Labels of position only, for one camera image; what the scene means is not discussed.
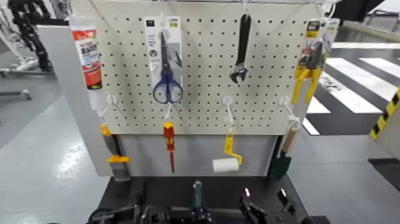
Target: pliers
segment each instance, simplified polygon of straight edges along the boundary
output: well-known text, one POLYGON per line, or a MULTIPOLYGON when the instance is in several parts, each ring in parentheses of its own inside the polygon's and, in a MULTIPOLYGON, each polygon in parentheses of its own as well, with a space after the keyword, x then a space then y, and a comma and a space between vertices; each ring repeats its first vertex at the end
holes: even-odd
POLYGON ((305 95, 304 102, 310 103, 311 97, 313 96, 314 91, 317 88, 318 80, 321 76, 321 68, 324 64, 324 56, 322 50, 323 43, 319 41, 316 43, 315 48, 312 50, 310 57, 302 58, 300 60, 300 64, 304 59, 306 59, 307 62, 305 63, 305 67, 298 66, 296 70, 296 84, 293 89, 293 97, 291 101, 292 104, 296 104, 297 99, 299 98, 301 85, 306 78, 311 78, 311 86, 305 95))

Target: paint roller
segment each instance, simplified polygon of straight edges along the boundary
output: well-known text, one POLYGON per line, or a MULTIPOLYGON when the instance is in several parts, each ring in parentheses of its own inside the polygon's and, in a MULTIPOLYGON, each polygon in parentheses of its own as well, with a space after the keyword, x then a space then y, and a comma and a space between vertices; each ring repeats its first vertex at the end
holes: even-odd
POLYGON ((224 152, 233 158, 219 158, 212 160, 212 169, 214 173, 238 171, 239 166, 242 165, 242 156, 233 153, 233 132, 229 129, 225 137, 224 152))

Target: blue scissors handle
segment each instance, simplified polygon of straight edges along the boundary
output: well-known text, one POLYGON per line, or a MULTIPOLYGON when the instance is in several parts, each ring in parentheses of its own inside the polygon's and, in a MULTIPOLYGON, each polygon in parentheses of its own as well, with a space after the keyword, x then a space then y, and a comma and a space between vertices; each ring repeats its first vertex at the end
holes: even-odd
POLYGON ((170 93, 170 96, 168 98, 170 103, 174 104, 176 102, 179 102, 183 98, 183 88, 182 88, 182 86, 180 86, 180 84, 174 78, 172 78, 171 82, 168 84, 167 87, 168 87, 168 92, 170 93), (171 93, 173 91, 176 91, 176 88, 179 89, 177 91, 178 97, 176 97, 176 99, 173 99, 174 97, 172 96, 171 93))
POLYGON ((161 71, 161 80, 155 85, 153 89, 153 97, 160 104, 175 103, 182 99, 183 88, 180 84, 173 78, 172 71, 161 71), (165 89, 165 92, 158 92, 161 88, 165 89), (172 92, 179 89, 179 97, 174 98, 172 92))

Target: red screwdriver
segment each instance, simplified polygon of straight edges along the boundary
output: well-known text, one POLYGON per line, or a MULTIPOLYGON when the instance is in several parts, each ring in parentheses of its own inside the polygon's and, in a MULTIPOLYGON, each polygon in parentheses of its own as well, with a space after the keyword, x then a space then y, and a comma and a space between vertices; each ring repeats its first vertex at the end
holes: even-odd
POLYGON ((174 150, 175 150, 175 142, 174 142, 174 124, 172 122, 164 123, 164 138, 165 143, 167 144, 167 151, 170 153, 171 160, 171 170, 175 173, 175 165, 174 165, 174 150))

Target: crosswalk stripe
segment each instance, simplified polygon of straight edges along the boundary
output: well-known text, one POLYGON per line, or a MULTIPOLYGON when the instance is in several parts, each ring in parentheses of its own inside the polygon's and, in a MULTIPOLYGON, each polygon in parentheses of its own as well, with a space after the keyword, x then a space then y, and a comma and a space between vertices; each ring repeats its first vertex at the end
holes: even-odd
POLYGON ((324 106, 317 98, 312 97, 307 109, 308 114, 330 114, 330 110, 324 106))
POLYGON ((304 117, 303 127, 307 130, 310 135, 320 135, 319 131, 310 123, 310 121, 304 117))
POLYGON ((392 99, 398 89, 396 86, 343 58, 328 58, 326 63, 387 101, 392 99))
POLYGON ((400 49, 400 43, 358 43, 358 42, 335 42, 332 48, 346 49, 400 49))
POLYGON ((395 63, 386 61, 383 58, 360 58, 360 60, 365 61, 366 63, 391 74, 392 76, 400 78, 400 66, 395 63))
POLYGON ((353 113, 381 113, 382 111, 375 107, 372 103, 356 94, 354 91, 349 89, 347 86, 337 81, 334 77, 322 72, 320 83, 323 88, 327 89, 328 92, 339 100, 344 106, 346 106, 353 113))

